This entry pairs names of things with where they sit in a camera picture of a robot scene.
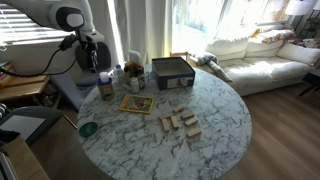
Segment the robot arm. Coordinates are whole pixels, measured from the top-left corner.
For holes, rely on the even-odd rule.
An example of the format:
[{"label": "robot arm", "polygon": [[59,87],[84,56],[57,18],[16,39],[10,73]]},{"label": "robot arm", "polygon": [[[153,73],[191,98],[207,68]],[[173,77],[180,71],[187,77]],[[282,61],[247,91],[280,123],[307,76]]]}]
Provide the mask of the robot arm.
[{"label": "robot arm", "polygon": [[76,37],[69,37],[69,39],[73,42],[79,40],[82,48],[87,52],[88,66],[91,69],[95,68],[96,43],[102,41],[104,37],[95,30],[87,0],[1,1],[26,14],[40,26],[68,32],[75,31]]}]

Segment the floor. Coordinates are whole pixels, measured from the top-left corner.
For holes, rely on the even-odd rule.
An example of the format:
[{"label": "floor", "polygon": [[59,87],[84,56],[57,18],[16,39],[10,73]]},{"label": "floor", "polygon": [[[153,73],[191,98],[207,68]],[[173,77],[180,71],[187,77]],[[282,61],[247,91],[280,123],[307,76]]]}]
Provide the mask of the floor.
[{"label": "floor", "polygon": [[[320,179],[320,91],[303,97],[299,84],[243,97],[252,139],[242,160],[220,179]],[[77,114],[61,105],[74,122]],[[83,152],[77,131],[64,119],[32,151],[53,180],[112,179]]]}]

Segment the window blind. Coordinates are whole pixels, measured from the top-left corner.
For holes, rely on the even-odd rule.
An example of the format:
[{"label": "window blind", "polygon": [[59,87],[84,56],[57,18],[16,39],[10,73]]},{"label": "window blind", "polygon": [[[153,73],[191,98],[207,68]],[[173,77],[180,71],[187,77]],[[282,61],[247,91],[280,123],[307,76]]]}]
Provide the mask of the window blind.
[{"label": "window blind", "polygon": [[17,9],[0,2],[0,45],[61,41],[70,32],[40,27]]}]

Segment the round table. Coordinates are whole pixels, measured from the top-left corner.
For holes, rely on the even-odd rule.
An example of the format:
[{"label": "round table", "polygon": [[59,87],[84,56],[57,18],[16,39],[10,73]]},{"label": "round table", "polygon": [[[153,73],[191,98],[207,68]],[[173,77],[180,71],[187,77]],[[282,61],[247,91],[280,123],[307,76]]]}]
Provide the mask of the round table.
[{"label": "round table", "polygon": [[[227,173],[244,155],[251,139],[251,118],[241,97],[225,82],[195,69],[192,87],[160,91],[150,75],[138,95],[154,98],[151,114],[118,111],[128,90],[114,84],[115,97],[102,101],[94,88],[82,104],[78,127],[96,122],[90,137],[79,135],[90,160],[116,179],[215,179]],[[198,117],[187,127],[165,132],[159,116],[184,105]],[[196,127],[201,134],[188,138]]]}]

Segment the wooden block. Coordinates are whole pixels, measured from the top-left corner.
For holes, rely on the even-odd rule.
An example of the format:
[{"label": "wooden block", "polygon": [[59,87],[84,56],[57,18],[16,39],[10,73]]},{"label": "wooden block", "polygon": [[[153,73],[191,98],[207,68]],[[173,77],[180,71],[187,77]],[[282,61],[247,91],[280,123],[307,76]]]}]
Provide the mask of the wooden block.
[{"label": "wooden block", "polygon": [[183,110],[183,108],[184,108],[184,106],[180,104],[180,105],[176,106],[176,107],[173,109],[173,112],[179,112],[179,111],[182,111],[182,110]]},{"label": "wooden block", "polygon": [[160,119],[160,120],[161,120],[161,119],[167,119],[167,118],[169,118],[169,117],[171,117],[171,116],[173,116],[173,115],[174,115],[173,113],[163,114],[163,115],[159,116],[159,119]]},{"label": "wooden block", "polygon": [[179,129],[179,124],[178,124],[178,121],[177,121],[177,117],[176,116],[171,116],[171,121],[172,121],[173,128]]},{"label": "wooden block", "polygon": [[194,117],[194,114],[192,112],[183,111],[182,114],[181,114],[181,117],[182,117],[183,120],[187,120],[189,118]]},{"label": "wooden block", "polygon": [[192,129],[191,131],[187,132],[188,137],[192,137],[195,136],[197,134],[201,133],[201,129],[200,128],[196,128],[196,129]]},{"label": "wooden block", "polygon": [[162,121],[163,130],[165,132],[168,132],[170,129],[169,129],[169,123],[167,119],[161,119],[161,121]]},{"label": "wooden block", "polygon": [[197,117],[193,117],[193,118],[189,119],[188,121],[186,121],[185,123],[186,123],[187,126],[190,126],[191,124],[193,124],[193,123],[195,123],[197,121],[198,121],[198,118]]}]

